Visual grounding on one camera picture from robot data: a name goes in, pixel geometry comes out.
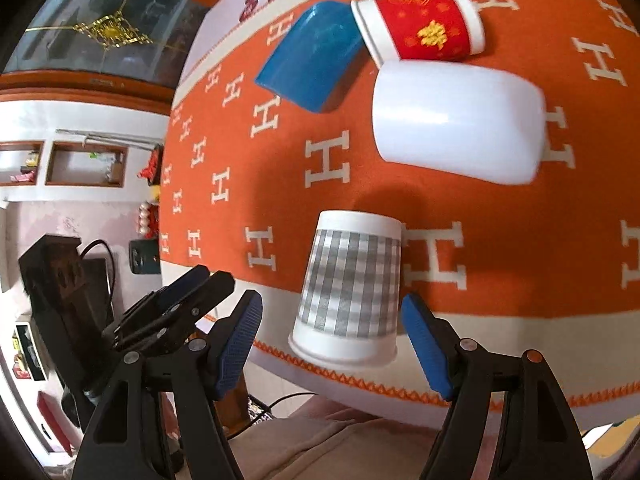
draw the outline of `screw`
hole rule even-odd
[[[527,359],[532,363],[541,363],[542,362],[542,354],[537,350],[527,350]]]
[[[478,343],[476,343],[473,339],[469,339],[465,337],[460,340],[460,348],[466,350],[467,352],[473,352],[474,350],[478,350]]]
[[[192,352],[197,352],[198,350],[202,350],[207,345],[207,342],[204,339],[192,339],[189,341],[189,350]]]
[[[140,354],[138,352],[127,352],[127,354],[124,356],[124,362],[126,362],[126,364],[128,365],[132,365],[138,360],[139,357]]]

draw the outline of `blue cup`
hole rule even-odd
[[[255,82],[310,112],[321,112],[364,42],[351,6],[327,0],[307,9]]]

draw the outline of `cup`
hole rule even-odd
[[[351,10],[378,68],[390,60],[450,60],[484,50],[484,27],[471,0],[353,0]]]
[[[387,162],[528,184],[543,153],[545,109],[542,91],[509,72],[390,61],[374,86],[373,135]]]
[[[363,47],[348,4],[307,9],[256,76],[256,84],[311,112],[321,112]]]
[[[306,268],[292,350],[333,370],[396,357],[400,240],[395,218],[322,211]]]

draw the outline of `checkered pattern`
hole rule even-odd
[[[396,332],[400,240],[320,229],[298,318],[315,330],[369,338]]]

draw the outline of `shelf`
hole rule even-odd
[[[40,169],[43,140],[16,140],[0,142],[0,187],[4,186],[35,186],[35,182],[12,182],[11,176],[21,174],[21,169],[31,152],[38,153],[38,165],[30,168],[35,170],[36,177]]]
[[[92,158],[91,153],[99,155]],[[127,148],[121,146],[54,142],[45,185],[123,187],[126,160]],[[107,181],[107,172],[116,173],[112,182]]]

